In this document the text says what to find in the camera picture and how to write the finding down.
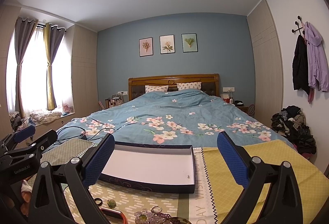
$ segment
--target blue wall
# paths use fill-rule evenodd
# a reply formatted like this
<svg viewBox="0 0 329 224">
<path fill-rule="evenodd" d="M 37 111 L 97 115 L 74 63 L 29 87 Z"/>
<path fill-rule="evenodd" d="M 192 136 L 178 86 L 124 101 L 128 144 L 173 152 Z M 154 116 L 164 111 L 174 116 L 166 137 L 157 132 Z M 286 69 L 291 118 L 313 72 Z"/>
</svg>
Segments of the blue wall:
<svg viewBox="0 0 329 224">
<path fill-rule="evenodd" d="M 196 33 L 198 52 L 183 53 L 182 36 Z M 159 36 L 174 35 L 174 54 L 160 54 Z M 139 57 L 139 39 L 153 38 L 153 55 Z M 174 74 L 212 74 L 233 97 L 255 103 L 255 67 L 246 16 L 182 13 L 158 16 L 98 32 L 98 97 L 128 90 L 128 78 Z"/>
</svg>

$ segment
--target headboard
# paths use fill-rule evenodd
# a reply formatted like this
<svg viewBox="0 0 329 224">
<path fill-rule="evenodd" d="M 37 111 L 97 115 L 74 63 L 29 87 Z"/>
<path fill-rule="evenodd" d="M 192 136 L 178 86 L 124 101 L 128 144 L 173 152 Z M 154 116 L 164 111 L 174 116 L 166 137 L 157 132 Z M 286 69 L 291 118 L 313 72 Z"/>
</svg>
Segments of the headboard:
<svg viewBox="0 0 329 224">
<path fill-rule="evenodd" d="M 143 78 L 129 78 L 129 101 L 145 94 L 145 85 L 166 86 L 168 91 L 177 91 L 177 83 L 201 82 L 201 90 L 211 96 L 219 96 L 218 74 L 192 74 L 174 76 L 155 76 Z"/>
</svg>

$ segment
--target window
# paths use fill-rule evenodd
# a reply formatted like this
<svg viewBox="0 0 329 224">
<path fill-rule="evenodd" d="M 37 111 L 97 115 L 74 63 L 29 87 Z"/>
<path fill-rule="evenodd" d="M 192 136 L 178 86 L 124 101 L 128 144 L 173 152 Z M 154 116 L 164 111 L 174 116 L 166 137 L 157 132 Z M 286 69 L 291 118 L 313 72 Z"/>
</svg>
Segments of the window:
<svg viewBox="0 0 329 224">
<path fill-rule="evenodd" d="M 7 102 L 9 112 L 15 111 L 16 100 L 16 57 L 14 33 L 10 42 L 7 60 Z M 47 110 L 47 57 L 43 41 L 43 29 L 37 27 L 27 46 L 21 72 L 22 106 L 26 116 L 32 111 Z M 65 39 L 62 39 L 52 64 L 53 89 L 57 109 L 72 100 L 71 54 Z"/>
</svg>

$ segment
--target lavender hoodie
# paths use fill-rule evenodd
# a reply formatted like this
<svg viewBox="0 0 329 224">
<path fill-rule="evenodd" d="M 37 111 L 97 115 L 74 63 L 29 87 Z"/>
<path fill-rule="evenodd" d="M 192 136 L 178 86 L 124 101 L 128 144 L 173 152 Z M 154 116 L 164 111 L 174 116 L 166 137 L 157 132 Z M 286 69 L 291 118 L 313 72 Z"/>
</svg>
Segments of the lavender hoodie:
<svg viewBox="0 0 329 224">
<path fill-rule="evenodd" d="M 319 91 L 328 91 L 329 70 L 326 54 L 322 46 L 322 37 L 315 27 L 305 23 L 305 39 L 307 40 L 307 59 L 309 67 L 309 86 Z"/>
</svg>

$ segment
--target black coat rack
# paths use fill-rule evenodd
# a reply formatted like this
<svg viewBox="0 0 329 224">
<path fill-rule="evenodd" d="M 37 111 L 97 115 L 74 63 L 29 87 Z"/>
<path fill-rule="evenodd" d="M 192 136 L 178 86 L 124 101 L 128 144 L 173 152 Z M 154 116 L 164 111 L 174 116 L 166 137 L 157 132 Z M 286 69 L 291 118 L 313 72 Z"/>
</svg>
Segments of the black coat rack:
<svg viewBox="0 0 329 224">
<path fill-rule="evenodd" d="M 302 18 L 300 16 L 298 16 L 297 18 L 298 18 L 298 20 L 300 20 L 302 22 Z M 298 29 L 292 30 L 292 33 L 295 34 L 297 31 L 299 31 L 299 34 L 302 35 L 301 32 L 300 32 L 300 30 L 303 29 L 303 27 L 299 27 L 299 24 L 298 24 L 297 21 L 295 22 L 295 25 L 298 26 Z"/>
</svg>

